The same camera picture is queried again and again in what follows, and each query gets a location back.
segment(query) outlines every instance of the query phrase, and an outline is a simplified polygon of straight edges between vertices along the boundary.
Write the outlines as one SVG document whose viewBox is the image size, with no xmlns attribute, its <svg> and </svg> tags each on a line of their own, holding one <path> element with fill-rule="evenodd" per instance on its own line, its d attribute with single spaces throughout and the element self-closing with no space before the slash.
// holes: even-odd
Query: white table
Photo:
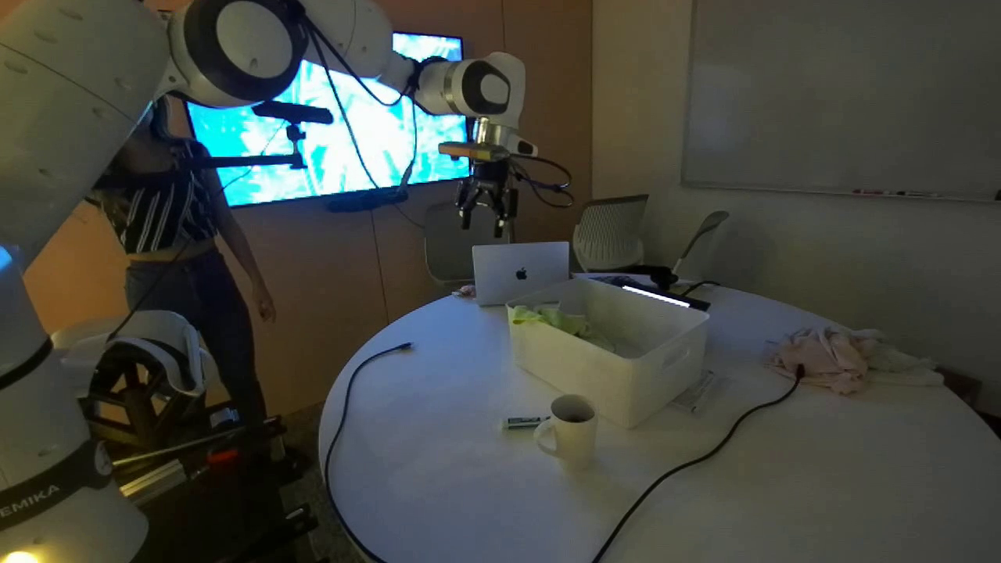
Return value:
<svg viewBox="0 0 1001 563">
<path fill-rule="evenodd" d="M 378 330 L 345 367 L 318 425 L 334 500 L 383 561 L 591 561 L 630 505 L 671 466 L 710 451 L 753 402 L 787 388 L 777 345 L 827 320 L 714 289 L 714 392 L 650 422 L 598 430 L 598 463 L 572 476 L 505 416 L 543 414 L 553 388 L 511 357 L 505 311 L 436 299 Z M 860 396 L 801 386 L 743 425 L 705 466 L 665 479 L 605 561 L 997 561 L 1001 443 L 943 386 L 876 383 Z"/>
</svg>

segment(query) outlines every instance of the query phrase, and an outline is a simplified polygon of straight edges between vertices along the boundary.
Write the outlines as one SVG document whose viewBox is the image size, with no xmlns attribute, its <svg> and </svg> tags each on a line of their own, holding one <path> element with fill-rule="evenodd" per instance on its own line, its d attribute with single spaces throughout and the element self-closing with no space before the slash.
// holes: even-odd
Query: white plastic bin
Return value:
<svg viewBox="0 0 1001 563">
<path fill-rule="evenodd" d="M 550 306 L 508 306 L 522 371 L 584 393 L 598 418 L 632 430 L 702 379 L 702 311 L 577 277 Z"/>
</svg>

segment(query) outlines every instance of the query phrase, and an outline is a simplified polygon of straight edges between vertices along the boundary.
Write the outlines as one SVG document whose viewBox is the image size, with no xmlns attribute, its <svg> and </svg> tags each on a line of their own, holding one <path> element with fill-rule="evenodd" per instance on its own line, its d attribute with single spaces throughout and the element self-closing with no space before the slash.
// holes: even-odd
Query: person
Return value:
<svg viewBox="0 0 1001 563">
<path fill-rule="evenodd" d="M 209 152 L 192 137 L 162 134 L 159 104 L 94 186 L 91 203 L 110 218 L 124 255 L 133 311 L 180 313 L 215 357 L 221 386 L 241 422 L 260 425 L 267 400 L 255 367 L 255 326 L 221 247 L 251 277 L 260 320 L 274 320 L 274 299 L 236 222 Z"/>
</svg>

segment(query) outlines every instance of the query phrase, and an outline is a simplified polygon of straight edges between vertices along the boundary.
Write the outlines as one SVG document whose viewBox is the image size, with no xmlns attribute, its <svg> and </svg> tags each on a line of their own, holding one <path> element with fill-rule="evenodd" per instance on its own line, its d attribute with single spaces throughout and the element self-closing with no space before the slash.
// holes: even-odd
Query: television screen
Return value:
<svg viewBox="0 0 1001 563">
<path fill-rule="evenodd" d="M 463 56 L 463 36 L 454 33 L 395 33 L 395 49 L 413 59 Z M 378 101 L 397 101 L 397 92 L 365 80 Z M 384 107 L 345 72 L 324 72 L 318 61 L 305 61 L 279 104 L 324 107 L 331 126 L 305 122 L 301 141 L 305 170 L 295 166 L 224 166 L 219 180 L 227 206 L 357 194 L 378 188 L 459 180 L 472 170 L 465 158 L 437 152 L 441 141 L 470 141 L 465 117 L 426 117 L 413 101 Z M 289 122 L 255 117 L 251 107 L 197 107 L 187 104 L 192 131 L 212 157 L 274 157 L 290 152 Z"/>
</svg>

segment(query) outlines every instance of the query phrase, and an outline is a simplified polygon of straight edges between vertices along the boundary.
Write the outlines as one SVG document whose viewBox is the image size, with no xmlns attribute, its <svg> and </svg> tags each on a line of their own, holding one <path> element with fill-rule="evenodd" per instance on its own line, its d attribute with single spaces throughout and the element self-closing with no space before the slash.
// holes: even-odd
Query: cup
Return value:
<svg viewBox="0 0 1001 563">
<path fill-rule="evenodd" d="M 534 430 L 534 443 L 565 466 L 583 469 L 591 466 L 594 425 L 594 407 L 584 396 L 561 393 L 549 418 Z"/>
</svg>

